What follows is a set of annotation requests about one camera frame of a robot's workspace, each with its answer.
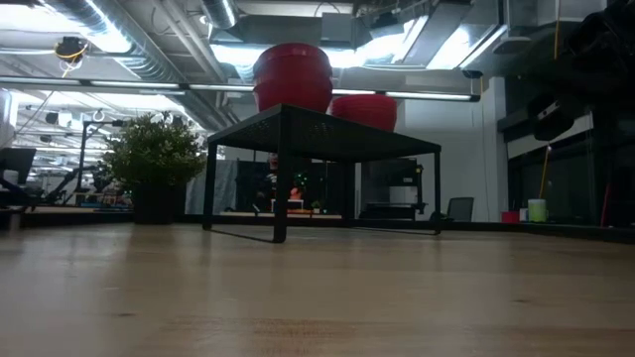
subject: ventilation duct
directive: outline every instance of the ventilation duct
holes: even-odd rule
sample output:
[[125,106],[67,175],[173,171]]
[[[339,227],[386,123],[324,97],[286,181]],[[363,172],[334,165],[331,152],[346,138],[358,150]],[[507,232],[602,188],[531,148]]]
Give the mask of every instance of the ventilation duct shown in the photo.
[[216,29],[231,29],[238,23],[238,7],[234,0],[200,0],[209,25]]
[[[117,61],[141,79],[154,82],[187,82],[187,79],[117,1],[39,0],[39,2],[42,6],[77,23],[79,31],[101,50],[130,55],[130,59],[117,59]],[[229,124],[219,119],[223,116],[218,109],[198,94],[186,92],[185,95],[168,97],[180,103],[204,129],[217,131]]]

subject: cable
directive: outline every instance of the cable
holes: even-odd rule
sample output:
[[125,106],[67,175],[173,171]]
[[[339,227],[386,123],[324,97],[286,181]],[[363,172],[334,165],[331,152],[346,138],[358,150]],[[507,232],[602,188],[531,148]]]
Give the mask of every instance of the cable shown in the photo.
[[64,61],[62,59],[60,59],[60,69],[64,70],[64,71],[74,71],[76,69],[80,69],[81,68],[81,64],[82,62],[79,62],[78,64],[76,64],[75,66],[73,66],[72,64],[68,63],[67,61]]
[[563,4],[562,0],[558,1],[558,13],[556,14],[556,33],[554,34],[554,60],[558,59],[558,45],[559,45],[559,37],[560,37],[560,12],[561,6]]
[[314,12],[314,17],[316,17],[318,15],[318,10],[319,8],[324,5],[324,4],[328,4],[330,6],[333,7],[333,9],[335,9],[337,11],[337,14],[341,14],[341,11],[339,11],[339,9],[337,8],[337,6],[335,6],[335,4],[331,3],[330,1],[322,1],[320,2],[317,7],[316,7],[316,11]]
[[157,33],[157,35],[163,36],[165,35],[169,30],[170,30],[170,26],[168,26],[165,30],[163,31],[159,31],[157,29],[157,26],[155,25],[155,13],[157,12],[157,8],[153,7],[152,11],[150,12],[150,26],[152,26],[152,29]]
[[83,46],[83,48],[81,50],[79,50],[78,52],[72,54],[72,55],[60,55],[58,54],[58,44],[56,44],[53,47],[53,51],[55,52],[56,56],[60,59],[72,59],[73,62],[75,62],[76,58],[78,56],[83,55],[84,52],[86,52],[86,49],[88,48],[88,43],[86,43],[86,45]]
[[[480,96],[483,97],[483,77],[480,77]],[[485,104],[483,101],[480,101],[480,110],[481,110],[481,138],[482,138],[482,146],[483,146],[483,174],[485,176],[485,204],[487,206],[487,221],[489,222],[490,213],[489,213],[489,184],[487,184],[487,156],[485,155]]]
[[[72,66],[72,64],[75,62],[75,60],[77,60],[77,57],[79,57],[83,51],[85,51],[86,46],[84,46],[82,52],[78,52],[77,54],[75,54],[75,57],[72,58],[72,62],[70,63],[69,68],[67,68],[64,73],[62,74],[62,78],[65,78],[66,75],[70,72],[70,67]],[[53,94],[55,93],[54,90],[51,91],[51,93],[49,93],[49,95],[47,95],[47,97],[44,99],[44,101],[42,102],[42,104],[40,104],[40,106],[36,109],[36,112],[33,113],[33,115],[27,120],[26,123],[24,123],[20,129],[18,129],[15,133],[13,133],[13,135],[11,136],[11,138],[7,139],[4,143],[2,143],[0,145],[0,148],[4,148],[5,145],[7,145],[10,141],[14,140],[18,134],[22,133],[22,131],[27,128],[27,125],[29,125],[35,118],[36,116],[38,116],[38,114],[40,114],[40,112],[42,111],[42,109],[44,109],[44,107],[47,105],[47,103],[49,103],[49,100],[51,99],[51,97],[53,96]]]

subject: black metal table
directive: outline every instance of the black metal table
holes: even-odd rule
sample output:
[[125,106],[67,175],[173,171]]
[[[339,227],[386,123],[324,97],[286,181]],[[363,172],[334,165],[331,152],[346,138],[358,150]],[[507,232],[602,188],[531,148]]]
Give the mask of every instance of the black metal table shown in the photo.
[[435,210],[441,209],[441,146],[389,133],[312,110],[280,104],[252,116],[207,139],[207,172],[203,229],[213,220],[216,150],[218,145],[278,153],[278,180],[274,243],[287,239],[287,207],[292,188],[291,157],[344,164],[342,220],[350,222],[355,210],[355,164],[360,162],[435,155]]

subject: office chair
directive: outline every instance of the office chair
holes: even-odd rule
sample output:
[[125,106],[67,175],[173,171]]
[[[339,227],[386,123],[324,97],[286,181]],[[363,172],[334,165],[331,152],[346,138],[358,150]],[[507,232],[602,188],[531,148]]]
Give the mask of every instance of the office chair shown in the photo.
[[471,222],[474,197],[455,197],[447,204],[447,218],[454,222]]

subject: wooden table surface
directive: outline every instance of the wooden table surface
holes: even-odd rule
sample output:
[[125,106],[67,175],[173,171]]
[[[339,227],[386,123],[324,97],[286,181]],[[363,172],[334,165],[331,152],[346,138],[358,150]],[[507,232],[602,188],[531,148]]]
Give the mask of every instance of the wooden table surface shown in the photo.
[[[271,237],[271,228],[214,226]],[[635,247],[198,225],[0,238],[0,356],[633,356]]]

